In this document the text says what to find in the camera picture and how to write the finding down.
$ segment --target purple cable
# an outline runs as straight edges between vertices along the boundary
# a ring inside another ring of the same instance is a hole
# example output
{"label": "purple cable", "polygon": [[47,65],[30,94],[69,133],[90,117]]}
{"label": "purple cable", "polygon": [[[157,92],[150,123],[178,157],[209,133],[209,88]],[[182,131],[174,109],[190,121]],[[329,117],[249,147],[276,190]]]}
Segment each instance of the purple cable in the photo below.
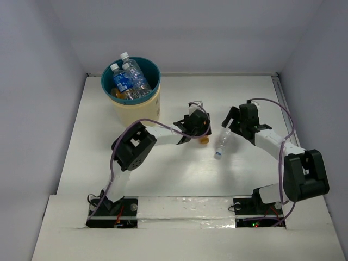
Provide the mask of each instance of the purple cable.
{"label": "purple cable", "polygon": [[[200,108],[203,110],[203,112],[208,116],[208,113],[206,112],[206,110],[205,110],[202,106],[200,106],[199,104],[197,104],[197,103],[195,103],[195,102],[191,102],[190,104],[194,104],[194,105],[200,107]],[[208,129],[206,130],[206,132],[205,132],[204,134],[202,134],[202,135],[200,135],[200,136],[190,136],[190,135],[187,135],[187,134],[185,134],[185,133],[182,133],[182,132],[180,132],[180,131],[178,131],[178,130],[176,130],[176,129],[172,129],[170,126],[168,126],[168,125],[166,125],[166,124],[163,124],[163,123],[161,123],[161,122],[155,121],[155,120],[143,118],[143,119],[139,119],[139,120],[134,121],[131,125],[129,125],[129,126],[125,129],[125,131],[124,131],[124,132],[119,136],[119,138],[117,139],[117,142],[116,142],[115,147],[114,147],[114,149],[113,149],[113,152],[112,152],[112,154],[111,154],[111,160],[110,160],[111,179],[110,179],[110,181],[109,181],[109,183],[108,183],[108,185],[107,185],[107,187],[106,187],[106,189],[105,189],[105,192],[104,192],[103,196],[102,196],[101,199],[99,200],[97,206],[96,206],[95,209],[93,210],[92,214],[87,218],[87,221],[89,221],[89,220],[96,214],[98,208],[100,207],[100,205],[102,204],[103,200],[105,199],[105,197],[106,197],[106,195],[107,195],[107,193],[108,193],[108,191],[109,191],[109,189],[110,189],[110,187],[111,187],[111,184],[113,183],[113,181],[114,181],[114,179],[115,179],[113,161],[114,161],[114,158],[115,158],[116,149],[118,148],[118,146],[119,146],[121,140],[123,139],[124,135],[126,135],[126,133],[127,133],[135,124],[137,124],[138,122],[141,122],[141,121],[150,121],[150,122],[156,123],[156,124],[158,124],[158,125],[160,125],[160,126],[166,128],[166,129],[170,129],[170,130],[172,130],[172,131],[174,131],[174,132],[176,132],[176,133],[178,133],[178,134],[180,134],[180,135],[183,135],[184,137],[190,138],[190,139],[199,139],[199,138],[202,138],[202,137],[204,137],[204,136],[209,132],[209,129],[210,129],[210,123],[209,123]]]}
{"label": "purple cable", "polygon": [[[249,101],[256,101],[256,100],[268,101],[268,102],[271,102],[271,103],[278,105],[288,114],[290,121],[291,121],[291,126],[292,126],[291,132],[287,136],[285,136],[284,140],[281,143],[281,147],[280,147],[280,151],[279,151],[279,159],[278,159],[279,195],[281,198],[281,204],[285,205],[286,203],[288,203],[288,201],[284,202],[284,198],[283,198],[283,181],[282,181],[283,180],[283,177],[282,177],[283,176],[282,159],[283,159],[283,153],[284,153],[283,150],[284,150],[284,145],[285,145],[285,142],[287,141],[287,139],[289,139],[295,133],[295,123],[294,123],[292,116],[290,115],[290,112],[286,109],[285,106],[281,105],[280,103],[273,101],[271,99],[267,99],[267,98],[253,98],[253,99],[250,99]],[[293,212],[294,208],[295,208],[295,202],[294,202],[291,210],[289,211],[289,213],[282,220],[280,220],[279,222],[272,225],[272,227],[278,226],[285,219],[287,219],[290,216],[290,214]],[[262,219],[275,219],[275,218],[265,216],[265,217],[261,217],[261,218],[250,218],[250,219],[244,219],[244,220],[262,220]]]}

